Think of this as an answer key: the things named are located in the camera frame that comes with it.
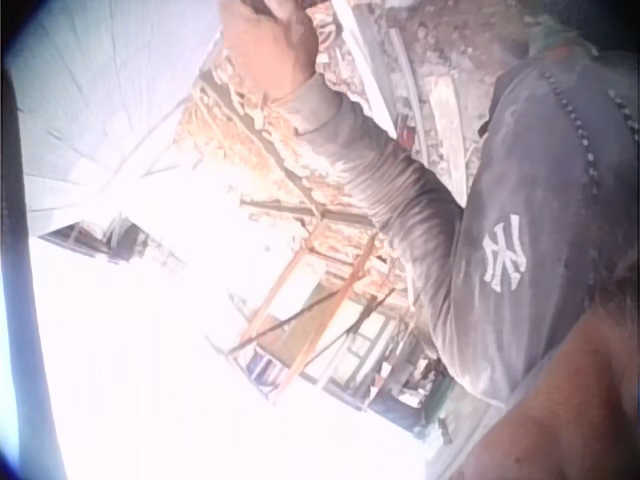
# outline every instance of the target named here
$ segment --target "wooden plank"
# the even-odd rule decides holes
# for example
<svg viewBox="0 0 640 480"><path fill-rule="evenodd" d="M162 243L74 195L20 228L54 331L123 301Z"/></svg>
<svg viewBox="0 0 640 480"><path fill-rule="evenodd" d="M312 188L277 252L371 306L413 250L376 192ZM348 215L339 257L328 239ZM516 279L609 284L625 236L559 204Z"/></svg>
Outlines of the wooden plank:
<svg viewBox="0 0 640 480"><path fill-rule="evenodd" d="M460 109L453 79L449 75L429 77L427 87L442 154L451 172L451 193L464 207L467 203L467 167Z"/></svg>
<svg viewBox="0 0 640 480"><path fill-rule="evenodd" d="M293 362L293 365L291 365L291 368L287 372L282 383L278 385L278 388L272 394L271 396L272 401L275 402L277 398L280 395L282 395L282 393L289 387L289 385L291 385L293 380L304 370L305 365L307 364L307 362L315 352L318 346L318 343L320 343L322 336L327 331L327 328L329 327L334 317L338 313L340 306L347 299L349 293L353 288L353 285L362 275L364 267L367 264L367 261L369 260L371 253L373 252L373 248L375 246L375 239L376 239L375 233L369 237L369 240L367 241L364 251L362 252L362 255L354 263L353 270L351 271L351 274L347 278L347 281L340 288L338 295L336 295L336 297L333 299L333 303L331 305L331 308L329 309L327 316L321 322L318 323L318 326L315 328L313 333L307 339L305 345L302 347L302 350L298 354L298 357L296 358L296 360Z"/></svg>

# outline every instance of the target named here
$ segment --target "gray long-sleeve shirt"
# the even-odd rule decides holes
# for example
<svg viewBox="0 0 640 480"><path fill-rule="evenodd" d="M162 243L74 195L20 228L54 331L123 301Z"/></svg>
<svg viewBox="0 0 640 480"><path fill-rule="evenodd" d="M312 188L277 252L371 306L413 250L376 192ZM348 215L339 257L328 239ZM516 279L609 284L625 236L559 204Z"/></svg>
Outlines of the gray long-sleeve shirt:
<svg viewBox="0 0 640 480"><path fill-rule="evenodd" d="M637 78L578 49L505 73L464 211L321 77L277 106L411 264L449 372L503 405L637 243Z"/></svg>

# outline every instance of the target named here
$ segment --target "wooden beam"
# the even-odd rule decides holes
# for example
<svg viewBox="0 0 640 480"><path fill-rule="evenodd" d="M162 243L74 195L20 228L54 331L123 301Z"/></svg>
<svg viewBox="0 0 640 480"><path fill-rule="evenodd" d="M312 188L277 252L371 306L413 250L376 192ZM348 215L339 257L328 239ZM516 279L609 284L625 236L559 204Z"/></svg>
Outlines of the wooden beam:
<svg viewBox="0 0 640 480"><path fill-rule="evenodd" d="M322 339L322 336L327 331L327 328L333 321L334 317L338 313L338 310L340 309L344 301L347 299L349 293L353 288L353 285L356 283L358 278L360 278L360 276L362 275L362 272L364 271L364 267L367 264L367 261L369 260L371 253L373 252L373 249L375 246L375 240L376 240L376 233L374 233L369 237L369 240L367 241L364 251L362 252L362 255L360 255L360 257L354 263L353 269L351 270L351 274L347 278L347 281L340 288L338 295L336 295L336 297L333 299L332 305L329 308L327 316L324 319L322 319L322 321L318 322L318 325L316 326L315 330L305 342L304 346L300 350L300 353L298 354L297 358L293 362L293 365L291 365L291 368L289 368L289 371L287 372L284 380L280 385L278 385L278 388L275 390L275 392L271 396L272 401L275 402L278 399L278 397L282 395L282 393L289 387L289 385L291 385L293 380L304 370L305 365L309 361L309 358L311 358L311 356L315 352L318 346L318 343Z"/></svg>
<svg viewBox="0 0 640 480"><path fill-rule="evenodd" d="M286 205L276 202L253 202L250 200L240 200L240 206L259 212L283 213L293 217L313 218L315 213L309 207L301 205ZM373 222L369 217L358 213L342 212L325 208L320 214L320 218L329 223L339 223L350 227L366 228L375 230Z"/></svg>
<svg viewBox="0 0 640 480"><path fill-rule="evenodd" d="M467 166L455 85L449 75L443 75L428 77L427 88L442 154L451 172L451 193L464 207L467 203Z"/></svg>
<svg viewBox="0 0 640 480"><path fill-rule="evenodd" d="M249 322L249 325L247 325L247 328L245 329L244 333L240 337L240 342L243 342L247 340L249 337L251 337L252 335L254 335L256 331L258 331L258 329L262 326L262 323L264 322L264 319L267 316L267 312L269 311L271 304L276 299L276 296L278 295L278 293L280 292L284 284L287 282L287 280L289 279L293 271L296 269L296 267L300 264L302 259L305 257L305 255L309 251L309 248L313 245L313 241L320 235L323 228L324 228L324 223L322 221L318 222L318 224L309 234L309 237L303 240L302 245L300 246L298 251L293 255L291 260L289 260L289 263L284 268L284 270L282 271L282 273L280 274L276 282L273 284L273 286L267 293L267 296L262 301L262 304L260 305L258 310L256 310L256 312L253 314L253 318L251 319L251 321Z"/></svg>

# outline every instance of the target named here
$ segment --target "white embroidered logo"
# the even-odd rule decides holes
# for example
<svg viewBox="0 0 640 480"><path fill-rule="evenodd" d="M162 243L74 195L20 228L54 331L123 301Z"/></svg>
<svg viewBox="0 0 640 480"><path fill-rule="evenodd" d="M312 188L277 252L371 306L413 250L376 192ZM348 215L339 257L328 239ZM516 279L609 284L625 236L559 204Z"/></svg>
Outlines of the white embroidered logo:
<svg viewBox="0 0 640 480"><path fill-rule="evenodd" d="M487 255L487 271L484 274L484 281L491 285L496 292L502 291L502 270L506 268L511 280L511 291L515 290L522 274L527 269L527 259L522 253L520 246L520 217L510 215L511 239L514 252L507 248L504 236L504 222L499 223L493 229L496 233L496 243L489 239L489 235L484 236L482 246Z"/></svg>

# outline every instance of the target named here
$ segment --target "metal rod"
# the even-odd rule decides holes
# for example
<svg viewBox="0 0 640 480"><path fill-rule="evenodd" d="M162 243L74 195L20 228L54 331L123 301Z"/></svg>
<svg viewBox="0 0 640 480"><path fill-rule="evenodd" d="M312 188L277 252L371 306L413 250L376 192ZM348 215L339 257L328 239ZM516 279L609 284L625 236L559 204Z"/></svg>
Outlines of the metal rod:
<svg viewBox="0 0 640 480"><path fill-rule="evenodd" d="M313 246L313 240L318 235L320 235L323 228L324 228L324 223L322 221L318 222L318 224L311 231L309 236L305 240L303 240L302 245L300 246L298 251L291 258L287 266L284 268L284 270L282 271L278 279L275 281L275 283L267 293L267 296L262 301L262 304L260 305L258 310L256 310L256 312L254 313L253 318L251 319L251 322L249 322L249 325L247 325L246 330L244 331L244 333L240 338L241 342L251 337L260 328L260 326L262 325L262 322L267 316L267 312L269 311L271 304L276 299L276 296L278 295L278 293L280 292L284 284L287 282L287 280L289 279L293 271L296 269L296 267L300 264L302 259L305 257L305 255L309 251L309 248Z"/></svg>
<svg viewBox="0 0 640 480"><path fill-rule="evenodd" d="M310 303L309 305L307 305L306 307L304 307L303 309L299 310L298 312L294 313L292 316L290 316L289 318L287 318L286 320L283 320L282 322L278 322L275 325L270 326L269 328L266 328L264 330L262 330L260 333L257 333L256 335L247 338L246 340L243 340L242 342L240 342L238 345L236 345L235 347L231 348L228 352L227 352L227 356L231 356L234 355L236 353L238 353L240 350L245 349L246 347L248 347L249 345L251 345L252 343L254 343L256 340L259 340L260 338L264 337L265 335L268 335L271 332L275 332L276 330L279 330L281 328L286 327L287 325L289 325L290 323L294 322L295 320L297 320L298 318L300 318L301 315L313 310L315 307L317 307L318 305L326 302L327 300L329 300L330 298L333 298L335 295L337 295L339 290L336 290L334 292L328 293L326 294L324 297L316 300L313 303Z"/></svg>
<svg viewBox="0 0 640 480"><path fill-rule="evenodd" d="M346 260L342 260L340 258L332 257L331 255L327 255L326 253L319 252L315 248L309 250L309 255L319 258L320 260L324 260L325 262L334 263L343 267L353 267L353 263L347 262Z"/></svg>

